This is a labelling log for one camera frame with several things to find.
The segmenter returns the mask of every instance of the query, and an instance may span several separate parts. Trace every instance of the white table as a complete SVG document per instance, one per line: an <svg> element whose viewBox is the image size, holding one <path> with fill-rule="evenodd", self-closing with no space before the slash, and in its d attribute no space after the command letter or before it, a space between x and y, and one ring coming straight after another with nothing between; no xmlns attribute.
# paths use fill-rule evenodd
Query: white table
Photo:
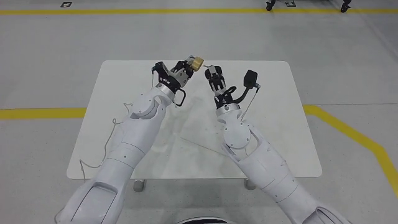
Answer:
<svg viewBox="0 0 398 224"><path fill-rule="evenodd" d="M176 62L165 61L165 64L172 68ZM110 60L102 64L70 159L69 178L83 178L79 159L92 165L101 162L103 146L113 127L112 119L120 121L127 114L123 103L131 103L150 90L150 69L155 63ZM262 131L286 159L294 176L318 177L322 174L288 63L205 60L204 64L221 66L227 86L238 87L233 94L236 98L244 90L243 77L247 69L256 71L257 82L262 87L245 118ZM132 179L245 178L220 148L223 126L216 120L213 92L204 72L205 68L201 68L187 83L184 88L187 98L181 108L174 105L167 108L158 138L136 167ZM241 103L243 110L253 94L254 90L251 90ZM248 152L255 145L250 144ZM93 177L96 170L86 167L86 178Z"/></svg>

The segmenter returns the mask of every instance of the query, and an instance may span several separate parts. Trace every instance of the yellow tape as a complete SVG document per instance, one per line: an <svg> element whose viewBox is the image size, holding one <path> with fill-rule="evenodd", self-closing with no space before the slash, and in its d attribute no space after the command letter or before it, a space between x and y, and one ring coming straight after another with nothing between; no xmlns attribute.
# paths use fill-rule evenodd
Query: yellow tape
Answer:
<svg viewBox="0 0 398 224"><path fill-rule="evenodd" d="M191 8L191 9L28 9L0 10L0 15L66 15L66 14L331 14L341 13L334 8ZM346 14L397 14L398 9L349 9Z"/></svg>
<svg viewBox="0 0 398 224"><path fill-rule="evenodd" d="M333 126L349 138L369 149L379 162L381 169L391 184L391 187L398 198L398 172L391 162L386 150L378 143L369 139L359 131L338 120L326 111L315 105L304 105L304 112L307 115L314 115L324 122ZM5 109L0 110L0 119L65 119L83 118L86 108L45 108L45 109Z"/></svg>
<svg viewBox="0 0 398 224"><path fill-rule="evenodd" d="M304 105L303 108L305 114L315 115L324 122L341 131L349 138L355 140L366 149L369 149L371 152L373 152L374 156L381 166L381 169L386 175L387 180L389 181L396 197L398 198L398 172L394 167L394 164L391 162L388 153L380 144L363 135L359 131L353 129L351 126L348 126L344 122L336 119L334 116L330 115L329 113L317 106Z"/></svg>
<svg viewBox="0 0 398 224"><path fill-rule="evenodd" d="M0 119L75 119L85 113L86 108L3 109Z"/></svg>

